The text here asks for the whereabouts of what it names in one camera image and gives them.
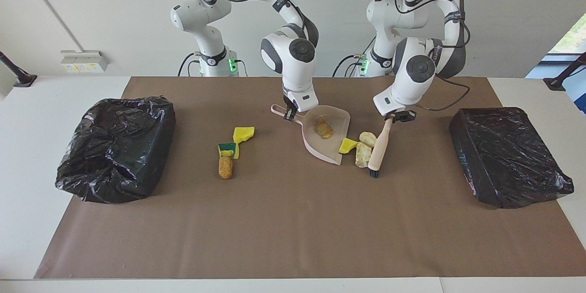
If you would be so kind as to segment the green topped yellow sponge chunk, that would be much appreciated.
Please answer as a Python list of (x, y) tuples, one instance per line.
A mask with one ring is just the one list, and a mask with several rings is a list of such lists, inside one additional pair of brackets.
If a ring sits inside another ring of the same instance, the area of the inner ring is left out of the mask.
[(218, 155), (238, 159), (240, 157), (239, 145), (235, 142), (218, 144)]

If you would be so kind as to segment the window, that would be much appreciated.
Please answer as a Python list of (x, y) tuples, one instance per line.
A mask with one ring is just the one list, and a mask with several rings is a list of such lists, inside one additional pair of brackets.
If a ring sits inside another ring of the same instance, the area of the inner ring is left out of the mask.
[(548, 54), (581, 54), (586, 52), (586, 13), (548, 51)]

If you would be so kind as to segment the white wall socket box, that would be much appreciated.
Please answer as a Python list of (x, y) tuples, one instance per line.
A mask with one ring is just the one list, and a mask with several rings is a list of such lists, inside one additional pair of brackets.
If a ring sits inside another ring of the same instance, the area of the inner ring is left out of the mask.
[(67, 73), (105, 73), (109, 62), (100, 51), (62, 50), (60, 64)]

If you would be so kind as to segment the beige plastic dustpan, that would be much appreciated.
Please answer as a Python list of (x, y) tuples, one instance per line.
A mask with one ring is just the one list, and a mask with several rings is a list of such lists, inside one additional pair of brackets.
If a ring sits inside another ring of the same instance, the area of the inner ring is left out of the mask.
[[(320, 119), (333, 129), (328, 139), (323, 139), (315, 130)], [(310, 154), (328, 163), (337, 165), (342, 163), (339, 147), (349, 130), (349, 112), (329, 105), (318, 105), (307, 111), (305, 115), (295, 114), (293, 122), (300, 124), (302, 139)]]

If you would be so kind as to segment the brown cork trash piece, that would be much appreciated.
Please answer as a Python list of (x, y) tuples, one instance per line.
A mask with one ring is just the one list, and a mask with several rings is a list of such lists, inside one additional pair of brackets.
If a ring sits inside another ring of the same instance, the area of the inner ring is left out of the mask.
[(233, 159), (230, 156), (220, 156), (218, 160), (218, 175), (222, 179), (230, 179), (233, 175)]

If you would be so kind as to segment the blue panel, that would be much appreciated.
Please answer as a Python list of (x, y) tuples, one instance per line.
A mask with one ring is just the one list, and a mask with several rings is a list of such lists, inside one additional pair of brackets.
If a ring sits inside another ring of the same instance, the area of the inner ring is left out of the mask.
[(586, 65), (567, 78), (563, 87), (576, 107), (586, 115)]

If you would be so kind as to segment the crumpled black bag lined bin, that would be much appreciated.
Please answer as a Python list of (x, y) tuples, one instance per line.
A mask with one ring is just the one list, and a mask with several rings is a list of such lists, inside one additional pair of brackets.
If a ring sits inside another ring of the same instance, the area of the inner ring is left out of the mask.
[(164, 97), (102, 99), (82, 116), (54, 185), (85, 202), (147, 198), (163, 176), (175, 128), (174, 104)]

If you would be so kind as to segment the flat black bag lined bin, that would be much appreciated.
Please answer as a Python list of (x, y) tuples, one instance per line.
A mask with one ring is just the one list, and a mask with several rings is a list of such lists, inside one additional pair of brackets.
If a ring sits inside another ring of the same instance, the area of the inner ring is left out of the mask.
[(461, 108), (449, 133), (478, 201), (519, 209), (574, 193), (529, 116), (519, 107)]

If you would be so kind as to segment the beige handled black bristle brush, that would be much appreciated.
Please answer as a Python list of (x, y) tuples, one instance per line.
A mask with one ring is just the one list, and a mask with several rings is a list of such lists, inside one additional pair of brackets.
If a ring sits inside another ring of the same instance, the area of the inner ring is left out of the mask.
[(394, 114), (385, 116), (384, 126), (373, 147), (372, 155), (368, 163), (369, 176), (371, 178), (376, 179), (379, 177), (379, 170), (384, 159), (384, 155), (389, 142), (390, 128), (393, 124), (394, 117)]

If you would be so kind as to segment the black clamp stand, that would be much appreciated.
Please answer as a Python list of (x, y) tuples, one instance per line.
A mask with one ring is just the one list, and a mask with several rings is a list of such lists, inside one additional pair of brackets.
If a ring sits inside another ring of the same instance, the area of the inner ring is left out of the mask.
[(38, 78), (38, 75), (29, 74), (19, 66), (15, 65), (2, 51), (0, 51), (0, 62), (2, 62), (15, 76), (17, 82), (13, 84), (15, 88), (28, 88)]
[(553, 78), (543, 78), (543, 82), (551, 91), (565, 92), (566, 90), (563, 87), (563, 82), (570, 76), (582, 72), (584, 69), (586, 69), (586, 52), (579, 55), (577, 59), (569, 64), (558, 76)]

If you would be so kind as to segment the orange white ridged trash piece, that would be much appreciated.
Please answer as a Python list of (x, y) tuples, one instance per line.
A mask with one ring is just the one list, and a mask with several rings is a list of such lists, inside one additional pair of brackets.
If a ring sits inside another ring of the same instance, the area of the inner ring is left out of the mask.
[(333, 135), (332, 126), (325, 120), (324, 116), (318, 116), (315, 120), (314, 131), (321, 139), (329, 139)]

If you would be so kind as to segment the large pale trash lump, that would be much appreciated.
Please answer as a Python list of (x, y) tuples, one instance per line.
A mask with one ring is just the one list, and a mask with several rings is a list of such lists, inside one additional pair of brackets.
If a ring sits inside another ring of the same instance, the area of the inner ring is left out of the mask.
[(369, 163), (371, 156), (372, 156), (371, 147), (369, 147), (368, 145), (359, 141), (358, 144), (356, 145), (354, 164), (358, 168), (366, 168), (366, 167), (368, 167), (368, 163)]

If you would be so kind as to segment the brown paper table mat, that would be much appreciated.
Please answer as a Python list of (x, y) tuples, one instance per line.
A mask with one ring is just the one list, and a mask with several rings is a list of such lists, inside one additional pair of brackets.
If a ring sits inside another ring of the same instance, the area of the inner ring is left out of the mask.
[[(394, 124), (377, 179), (305, 149), (270, 111), (280, 78), (134, 77), (123, 97), (164, 96), (177, 126), (155, 192), (102, 205), (71, 199), (36, 278), (586, 276), (586, 250), (558, 201), (477, 201), (449, 134), (458, 108), (500, 107), (485, 78), (444, 112)], [(236, 127), (233, 175), (218, 144)]]

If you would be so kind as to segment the plain yellow sponge chunk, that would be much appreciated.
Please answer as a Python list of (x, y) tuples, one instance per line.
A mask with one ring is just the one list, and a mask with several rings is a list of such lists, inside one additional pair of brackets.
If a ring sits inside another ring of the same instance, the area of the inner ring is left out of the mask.
[(236, 127), (233, 131), (233, 141), (240, 144), (255, 136), (255, 127)]

